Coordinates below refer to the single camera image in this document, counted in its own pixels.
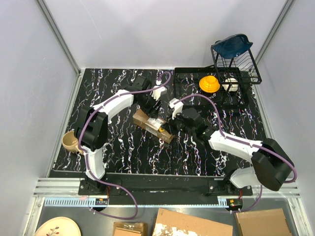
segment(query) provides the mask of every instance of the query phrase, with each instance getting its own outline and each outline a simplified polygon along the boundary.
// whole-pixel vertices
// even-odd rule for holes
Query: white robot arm
[[[149,80],[143,76],[138,76],[131,86],[126,86],[124,89],[117,91],[116,94],[106,101],[94,105],[93,107],[84,107],[80,110],[75,128],[76,138],[80,137],[82,129],[91,113],[102,107],[88,124],[81,141],[83,149],[87,151],[89,156],[88,166],[97,179],[101,179],[105,175],[102,147],[106,143],[107,125],[112,117],[135,103],[140,105],[141,109],[150,117],[157,117],[161,105],[159,98],[166,93],[165,87],[159,87],[154,90],[152,94],[149,92],[128,94],[129,92],[146,90],[149,85]],[[94,180],[90,172],[87,171],[86,175],[88,178]]]
[[[233,154],[252,165],[248,168],[236,169],[226,176],[227,182],[233,187],[243,188],[262,184],[273,191],[278,191],[291,173],[291,168],[286,163],[262,150],[264,148],[271,150],[294,166],[275,140],[253,141],[215,130],[195,109],[183,110],[183,103],[176,98],[170,101],[169,107],[173,109],[173,114],[163,125],[169,133],[190,134],[205,148]]]

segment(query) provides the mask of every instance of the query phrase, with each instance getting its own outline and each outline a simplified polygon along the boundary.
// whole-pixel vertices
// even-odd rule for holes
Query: gray wall
[[[212,64],[211,44],[245,33],[258,52],[285,0],[45,0],[81,68]]]
[[[17,236],[75,74],[34,0],[1,1],[0,35],[0,234]]]
[[[315,1],[298,0],[258,65],[275,138],[293,160],[315,232]]]

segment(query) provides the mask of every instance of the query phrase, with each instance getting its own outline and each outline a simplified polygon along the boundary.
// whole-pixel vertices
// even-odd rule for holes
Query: cardboard
[[[232,236],[233,226],[159,209],[153,236]]]
[[[147,236],[146,223],[114,222],[113,236]]]
[[[240,236],[292,236],[282,209],[238,212]]]
[[[114,236],[141,236],[141,233],[139,231],[133,231],[133,230],[125,230],[125,229],[115,229]]]
[[[147,130],[151,134],[157,136],[158,138],[162,139],[163,141],[170,143],[174,137],[174,135],[169,134],[166,130],[160,131],[161,125],[165,124],[161,118],[150,118],[148,117],[141,109],[132,116],[133,123],[139,125],[141,128]]]

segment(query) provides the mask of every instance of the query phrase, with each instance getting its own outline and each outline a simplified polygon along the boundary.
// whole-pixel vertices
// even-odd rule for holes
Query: tan mug
[[[83,154],[83,151],[78,148],[78,139],[74,136],[74,131],[69,131],[64,134],[62,144],[67,151],[80,152],[80,154]]]

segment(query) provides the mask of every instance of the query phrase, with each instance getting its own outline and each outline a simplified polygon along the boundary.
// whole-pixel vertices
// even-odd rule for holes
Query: ceramic mug
[[[83,154],[83,151],[78,148],[78,139],[74,136],[74,131],[69,131],[64,134],[62,144],[67,151],[80,152],[80,154]]]

